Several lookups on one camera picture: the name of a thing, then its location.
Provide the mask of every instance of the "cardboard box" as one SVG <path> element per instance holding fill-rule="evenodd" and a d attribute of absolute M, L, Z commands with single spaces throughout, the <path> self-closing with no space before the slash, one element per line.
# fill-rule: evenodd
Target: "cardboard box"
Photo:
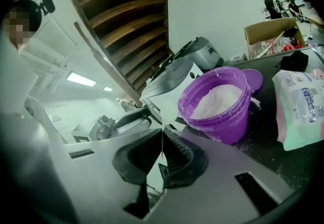
<path fill-rule="evenodd" d="M 302 32 L 300 31 L 295 18 L 274 19 L 245 27 L 244 31 L 245 38 L 248 43 L 249 60 L 253 59 L 256 56 L 250 45 L 253 45 L 260 41 L 276 38 L 283 30 L 291 29 L 292 27 L 298 28 L 298 31 L 295 34 L 294 38 L 299 40 L 301 45 L 305 47 L 306 43 L 303 39 Z"/>

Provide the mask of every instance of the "plastic bag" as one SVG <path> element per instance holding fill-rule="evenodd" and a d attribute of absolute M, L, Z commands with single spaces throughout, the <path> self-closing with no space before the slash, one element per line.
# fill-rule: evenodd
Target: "plastic bag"
<path fill-rule="evenodd" d="M 272 81 L 283 148 L 293 150 L 324 139 L 324 73 L 281 70 Z"/>

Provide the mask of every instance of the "purple bucket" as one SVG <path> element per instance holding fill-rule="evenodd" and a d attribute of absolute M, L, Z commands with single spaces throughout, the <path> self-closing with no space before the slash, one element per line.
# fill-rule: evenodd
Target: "purple bucket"
<path fill-rule="evenodd" d="M 218 85 L 232 84 L 242 90 L 238 101 L 228 110 L 209 119 L 191 119 L 200 100 Z M 251 88 L 244 73 L 231 66 L 220 67 L 204 73 L 193 81 L 182 93 L 178 109 L 184 119 L 194 129 L 203 131 L 208 137 L 232 144 L 240 140 L 248 126 Z"/>

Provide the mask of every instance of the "red object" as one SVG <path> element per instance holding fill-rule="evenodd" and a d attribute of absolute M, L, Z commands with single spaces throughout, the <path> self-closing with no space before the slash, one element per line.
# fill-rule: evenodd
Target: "red object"
<path fill-rule="evenodd" d="M 292 51 L 292 50 L 294 50 L 295 49 L 295 47 L 292 45 L 292 44 L 287 44 L 287 45 L 285 45 L 285 47 L 283 48 L 283 52 L 285 52 L 285 51 Z"/>

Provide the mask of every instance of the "countertop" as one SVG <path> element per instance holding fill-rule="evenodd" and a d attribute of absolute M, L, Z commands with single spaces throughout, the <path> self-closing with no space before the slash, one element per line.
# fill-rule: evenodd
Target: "countertop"
<path fill-rule="evenodd" d="M 300 50 L 309 57 L 305 72 L 311 72 L 315 68 L 324 71 L 324 60 L 314 49 Z M 272 77 L 280 70 L 282 57 L 290 56 L 293 52 L 235 65 L 239 69 L 258 70 L 263 75 L 264 81 L 262 88 L 253 95 L 261 102 L 261 108 L 259 110 L 253 103 L 250 104 L 248 130 L 245 136 L 232 146 L 280 175 L 293 190 L 297 190 L 305 187 L 311 180 L 319 155 L 324 150 L 324 142 L 285 151 L 282 143 L 277 141 L 276 98 Z M 208 138 L 203 132 L 188 125 L 184 131 Z"/>

